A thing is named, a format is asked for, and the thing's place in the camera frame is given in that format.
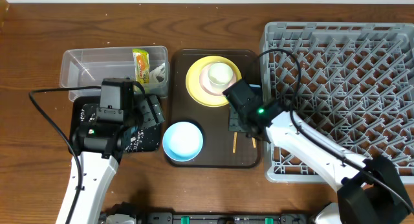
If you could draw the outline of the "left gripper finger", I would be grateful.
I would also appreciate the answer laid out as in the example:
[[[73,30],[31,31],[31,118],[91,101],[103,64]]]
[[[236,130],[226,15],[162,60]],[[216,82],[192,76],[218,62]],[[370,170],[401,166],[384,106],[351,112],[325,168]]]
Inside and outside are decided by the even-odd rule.
[[[151,103],[150,108],[151,108],[151,112],[153,113],[155,122],[157,124],[163,123],[165,121],[165,117],[164,117],[160,102],[158,100],[158,97],[156,95],[150,95],[149,102]]]
[[[138,109],[142,114],[142,125],[140,129],[148,129],[156,125],[156,120],[154,117],[154,107],[156,96],[149,96],[143,98],[138,102]]]

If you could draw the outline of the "light blue bowl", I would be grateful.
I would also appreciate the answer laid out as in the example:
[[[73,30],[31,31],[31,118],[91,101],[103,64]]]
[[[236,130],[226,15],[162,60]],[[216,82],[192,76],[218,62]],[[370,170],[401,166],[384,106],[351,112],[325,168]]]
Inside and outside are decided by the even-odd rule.
[[[201,152],[204,138],[200,128],[191,122],[172,124],[164,133],[164,153],[178,162],[190,161]]]

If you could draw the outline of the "yellow snack wrapper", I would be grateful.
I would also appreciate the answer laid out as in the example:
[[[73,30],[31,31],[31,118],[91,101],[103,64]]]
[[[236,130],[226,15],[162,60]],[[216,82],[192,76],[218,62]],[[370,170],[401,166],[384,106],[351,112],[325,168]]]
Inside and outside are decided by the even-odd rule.
[[[149,53],[142,49],[133,49],[136,80],[141,84],[149,83]]]

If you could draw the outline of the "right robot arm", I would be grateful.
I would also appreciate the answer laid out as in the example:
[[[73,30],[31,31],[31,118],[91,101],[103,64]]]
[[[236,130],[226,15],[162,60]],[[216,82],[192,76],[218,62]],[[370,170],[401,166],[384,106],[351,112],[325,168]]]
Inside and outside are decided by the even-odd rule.
[[[394,164],[384,156],[367,158],[331,141],[278,103],[236,104],[250,134],[287,150],[311,167],[336,192],[337,202],[313,223],[401,223],[413,203]]]

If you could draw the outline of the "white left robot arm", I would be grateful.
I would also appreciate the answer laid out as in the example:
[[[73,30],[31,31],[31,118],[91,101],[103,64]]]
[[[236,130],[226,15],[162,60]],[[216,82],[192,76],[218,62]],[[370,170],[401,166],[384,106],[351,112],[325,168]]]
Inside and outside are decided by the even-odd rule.
[[[134,126],[97,119],[104,111],[97,96],[75,101],[71,126],[75,156],[57,223],[97,223],[122,156],[159,148],[165,118],[158,97],[136,96],[135,100],[135,111],[143,119]]]

